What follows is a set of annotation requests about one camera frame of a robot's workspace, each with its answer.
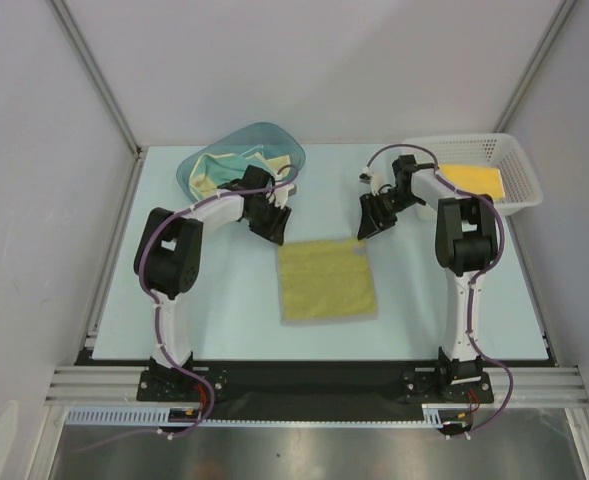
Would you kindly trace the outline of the grey towel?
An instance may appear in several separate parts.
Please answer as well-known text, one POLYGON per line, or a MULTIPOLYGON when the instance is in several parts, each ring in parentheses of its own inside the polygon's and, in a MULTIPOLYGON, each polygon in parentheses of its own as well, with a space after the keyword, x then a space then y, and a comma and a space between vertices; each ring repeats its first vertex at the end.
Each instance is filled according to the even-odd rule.
POLYGON ((378 314, 366 244, 355 238, 288 243, 277 251, 285 324, 345 323, 378 314))

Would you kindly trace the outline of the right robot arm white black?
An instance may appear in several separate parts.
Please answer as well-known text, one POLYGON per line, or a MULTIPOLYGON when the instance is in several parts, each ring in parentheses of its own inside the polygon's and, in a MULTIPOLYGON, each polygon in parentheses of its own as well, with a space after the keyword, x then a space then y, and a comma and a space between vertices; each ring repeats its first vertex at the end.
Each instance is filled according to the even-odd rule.
POLYGON ((392 228, 397 215, 414 205, 436 212, 435 255, 447 281, 446 331, 439 347, 434 388, 455 402, 482 380, 479 307, 484 276, 502 256, 504 233, 493 200, 464 190, 446 179, 434 163, 419 164, 413 155, 392 163, 388 186, 371 167, 359 176, 370 191, 360 196, 359 240, 392 228))

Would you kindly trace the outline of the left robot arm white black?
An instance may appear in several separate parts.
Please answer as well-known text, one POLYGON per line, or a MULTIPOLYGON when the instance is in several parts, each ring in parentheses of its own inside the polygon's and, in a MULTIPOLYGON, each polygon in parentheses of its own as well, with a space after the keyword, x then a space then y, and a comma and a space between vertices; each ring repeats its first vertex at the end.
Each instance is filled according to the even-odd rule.
POLYGON ((245 220, 252 233, 283 245, 291 215, 287 200, 298 174, 292 164, 275 174, 250 165, 240 178, 181 211, 158 207, 150 212, 133 269, 153 305, 155 347, 148 369, 169 398, 185 399, 194 385, 208 384, 193 370, 193 348, 177 313, 179 298, 198 278, 204 236, 245 220))

